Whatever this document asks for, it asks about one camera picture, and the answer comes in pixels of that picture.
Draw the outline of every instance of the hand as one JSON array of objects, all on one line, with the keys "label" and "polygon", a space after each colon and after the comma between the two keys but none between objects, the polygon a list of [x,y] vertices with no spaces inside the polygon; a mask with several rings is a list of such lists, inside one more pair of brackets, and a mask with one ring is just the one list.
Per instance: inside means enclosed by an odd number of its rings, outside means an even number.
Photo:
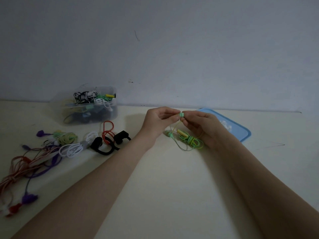
[{"label": "hand", "polygon": [[183,111],[183,113],[181,122],[210,148],[216,147],[220,132],[227,132],[213,114],[199,111]]},{"label": "hand", "polygon": [[169,108],[167,106],[149,109],[138,135],[147,136],[153,146],[155,140],[162,134],[165,128],[177,122],[181,118],[179,116],[180,112],[180,110]]}]

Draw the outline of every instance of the white table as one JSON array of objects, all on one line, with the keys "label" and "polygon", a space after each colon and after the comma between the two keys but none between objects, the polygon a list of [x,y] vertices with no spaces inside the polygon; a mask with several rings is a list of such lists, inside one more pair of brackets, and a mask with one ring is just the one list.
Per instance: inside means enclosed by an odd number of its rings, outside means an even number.
[{"label": "white table", "polygon": [[[21,144],[38,147],[38,130],[73,131],[79,140],[101,124],[61,126],[46,103],[1,101],[0,176],[10,160],[24,152]],[[120,106],[115,132],[133,137],[148,107]],[[319,209],[319,128],[301,113],[225,111],[219,113],[249,128],[244,145],[279,179]],[[12,236],[64,190],[95,169],[107,157],[83,151],[64,159],[47,174],[33,179],[29,191],[38,201],[11,218],[0,217],[0,235]],[[26,179],[13,190],[21,198]],[[162,135],[142,158],[96,238],[259,238],[260,233],[242,198],[218,160],[206,149],[183,152]]]}]

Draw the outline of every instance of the forearm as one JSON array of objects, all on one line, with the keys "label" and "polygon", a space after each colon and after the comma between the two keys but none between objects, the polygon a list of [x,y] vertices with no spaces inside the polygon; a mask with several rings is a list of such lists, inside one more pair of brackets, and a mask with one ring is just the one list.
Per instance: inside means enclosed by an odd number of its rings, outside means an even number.
[{"label": "forearm", "polygon": [[233,135],[218,134],[223,160],[267,238],[318,237],[319,213],[257,160]]},{"label": "forearm", "polygon": [[17,238],[93,238],[136,165],[152,146],[137,135],[29,221]]}]

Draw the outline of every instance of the blue lid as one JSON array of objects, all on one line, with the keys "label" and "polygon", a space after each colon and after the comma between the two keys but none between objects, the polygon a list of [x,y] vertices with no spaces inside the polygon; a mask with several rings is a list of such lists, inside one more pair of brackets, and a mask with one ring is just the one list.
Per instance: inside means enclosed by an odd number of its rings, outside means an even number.
[{"label": "blue lid", "polygon": [[201,108],[198,111],[211,113],[211,114],[215,115],[218,118],[218,120],[226,121],[227,125],[232,126],[230,133],[233,134],[241,142],[245,141],[247,138],[249,138],[251,136],[251,132],[247,128],[238,124],[237,122],[234,122],[233,120],[230,120],[226,116],[223,116],[222,114],[219,114],[218,112],[215,112],[212,109]]}]

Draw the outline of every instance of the plastic container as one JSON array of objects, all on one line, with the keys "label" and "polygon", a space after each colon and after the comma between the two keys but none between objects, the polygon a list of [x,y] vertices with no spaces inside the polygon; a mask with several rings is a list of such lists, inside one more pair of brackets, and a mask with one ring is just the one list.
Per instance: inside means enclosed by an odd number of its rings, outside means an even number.
[{"label": "plastic container", "polygon": [[[82,104],[76,104],[79,101],[75,99],[76,92],[90,92],[93,94],[91,101],[83,101]],[[111,101],[105,101],[94,98],[94,92],[98,95],[114,95]],[[113,86],[92,87],[81,86],[75,90],[59,92],[50,101],[50,107],[56,114],[59,123],[75,125],[113,120],[117,117],[116,89]]]}]

